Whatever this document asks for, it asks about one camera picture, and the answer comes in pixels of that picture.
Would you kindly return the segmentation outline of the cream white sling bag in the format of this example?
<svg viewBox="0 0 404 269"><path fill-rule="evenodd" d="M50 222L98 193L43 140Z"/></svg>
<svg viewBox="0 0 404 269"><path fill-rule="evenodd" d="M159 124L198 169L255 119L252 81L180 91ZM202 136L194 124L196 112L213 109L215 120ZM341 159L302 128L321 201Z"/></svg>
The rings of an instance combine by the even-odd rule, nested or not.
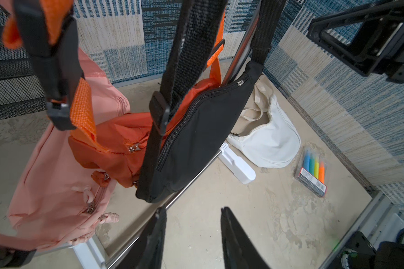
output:
<svg viewBox="0 0 404 269"><path fill-rule="evenodd" d="M265 76L255 84L227 142L259 168L284 168L298 153L297 129L279 106Z"/></svg>

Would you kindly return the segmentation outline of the orange sling bag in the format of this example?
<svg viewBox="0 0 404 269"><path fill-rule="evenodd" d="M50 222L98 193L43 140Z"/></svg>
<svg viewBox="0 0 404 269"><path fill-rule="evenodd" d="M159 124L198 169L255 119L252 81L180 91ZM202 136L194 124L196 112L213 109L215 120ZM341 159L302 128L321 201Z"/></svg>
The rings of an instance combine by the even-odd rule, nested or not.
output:
<svg viewBox="0 0 404 269"><path fill-rule="evenodd" d="M54 110L20 179L24 191L129 188L137 184L151 125L149 113L131 113L129 101L78 46L71 1L4 1L10 15L6 48L25 48Z"/></svg>

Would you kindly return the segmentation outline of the black mesh shelf rack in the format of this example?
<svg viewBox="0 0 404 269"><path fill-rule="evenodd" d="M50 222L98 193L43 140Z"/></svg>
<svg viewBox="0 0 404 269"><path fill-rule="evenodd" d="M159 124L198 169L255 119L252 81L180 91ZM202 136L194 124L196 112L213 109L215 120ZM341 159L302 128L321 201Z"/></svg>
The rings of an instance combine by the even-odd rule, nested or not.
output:
<svg viewBox="0 0 404 269"><path fill-rule="evenodd" d="M0 4L0 120L46 110L44 92L26 51L3 45L2 31L8 16Z"/></svg>

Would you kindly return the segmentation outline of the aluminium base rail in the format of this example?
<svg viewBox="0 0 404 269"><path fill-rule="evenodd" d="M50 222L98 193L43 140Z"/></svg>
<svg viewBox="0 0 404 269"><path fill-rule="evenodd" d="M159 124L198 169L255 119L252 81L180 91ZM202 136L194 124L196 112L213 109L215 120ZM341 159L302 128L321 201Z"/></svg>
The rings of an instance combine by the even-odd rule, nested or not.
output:
<svg viewBox="0 0 404 269"><path fill-rule="evenodd" d="M383 192L377 191L321 268L349 268L347 262L352 256L376 256L383 242L404 244L404 214Z"/></svg>

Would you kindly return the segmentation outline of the pack of coloured highlighters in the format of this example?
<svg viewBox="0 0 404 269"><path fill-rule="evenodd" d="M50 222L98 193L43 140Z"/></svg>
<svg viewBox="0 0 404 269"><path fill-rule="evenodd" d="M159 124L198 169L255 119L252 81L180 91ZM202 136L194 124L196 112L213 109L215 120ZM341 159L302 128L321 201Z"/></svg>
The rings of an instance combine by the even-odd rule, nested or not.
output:
<svg viewBox="0 0 404 269"><path fill-rule="evenodd" d="M309 146L303 148L294 178L313 194L322 198L327 192L325 184L327 162L322 154Z"/></svg>

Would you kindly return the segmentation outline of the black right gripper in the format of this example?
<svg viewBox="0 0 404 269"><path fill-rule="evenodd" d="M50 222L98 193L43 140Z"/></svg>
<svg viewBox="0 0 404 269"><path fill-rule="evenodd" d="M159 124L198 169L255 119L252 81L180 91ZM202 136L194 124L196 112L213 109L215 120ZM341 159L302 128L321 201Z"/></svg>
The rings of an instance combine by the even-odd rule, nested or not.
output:
<svg viewBox="0 0 404 269"><path fill-rule="evenodd" d="M349 44L329 33L358 25ZM361 76L404 85L404 1L377 1L312 19L307 37Z"/></svg>

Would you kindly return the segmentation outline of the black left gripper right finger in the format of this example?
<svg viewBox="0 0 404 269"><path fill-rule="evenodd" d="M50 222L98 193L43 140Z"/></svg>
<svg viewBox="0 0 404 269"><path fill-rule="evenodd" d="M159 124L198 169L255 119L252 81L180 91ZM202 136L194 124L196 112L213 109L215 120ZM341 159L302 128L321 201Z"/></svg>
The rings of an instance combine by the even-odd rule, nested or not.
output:
<svg viewBox="0 0 404 269"><path fill-rule="evenodd" d="M226 269L269 269L229 207L221 209L221 234Z"/></svg>

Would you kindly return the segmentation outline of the black sling bag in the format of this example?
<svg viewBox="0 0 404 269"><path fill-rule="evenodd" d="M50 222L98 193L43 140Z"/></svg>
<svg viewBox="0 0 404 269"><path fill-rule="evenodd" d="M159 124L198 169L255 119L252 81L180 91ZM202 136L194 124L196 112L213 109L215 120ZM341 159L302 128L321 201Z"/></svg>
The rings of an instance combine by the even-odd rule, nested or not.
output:
<svg viewBox="0 0 404 269"><path fill-rule="evenodd" d="M216 53L226 1L184 1L166 70L146 114L103 124L93 119L92 93L77 61L72 1L14 1L3 40L15 35L47 98L53 130L69 136L75 159L109 179L136 186L158 202L190 184L215 156L260 77L285 1L261 1L247 46L252 59L237 81L221 84Z"/></svg>

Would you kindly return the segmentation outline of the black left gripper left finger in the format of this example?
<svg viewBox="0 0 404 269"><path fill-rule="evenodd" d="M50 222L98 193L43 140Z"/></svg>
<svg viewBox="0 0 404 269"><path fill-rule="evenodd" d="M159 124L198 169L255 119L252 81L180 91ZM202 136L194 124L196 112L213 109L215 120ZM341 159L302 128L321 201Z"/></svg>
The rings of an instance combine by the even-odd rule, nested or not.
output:
<svg viewBox="0 0 404 269"><path fill-rule="evenodd" d="M166 235L167 213L156 209L138 240L130 248L117 269L160 269Z"/></svg>

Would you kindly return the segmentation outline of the pink sling bag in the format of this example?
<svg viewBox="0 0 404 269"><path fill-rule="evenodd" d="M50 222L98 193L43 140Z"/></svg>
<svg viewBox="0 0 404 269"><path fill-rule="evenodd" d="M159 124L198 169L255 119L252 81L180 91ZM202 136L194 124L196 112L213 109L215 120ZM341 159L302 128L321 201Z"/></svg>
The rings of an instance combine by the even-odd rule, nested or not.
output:
<svg viewBox="0 0 404 269"><path fill-rule="evenodd" d="M94 170L75 160L68 139L97 145L95 121L123 115L130 104L79 48L72 8L72 1L13 1L3 31L6 47L25 48L50 119L10 203L16 235L0 234L0 248L10 252L83 243L97 225L117 220L105 212L115 181L94 181Z"/></svg>

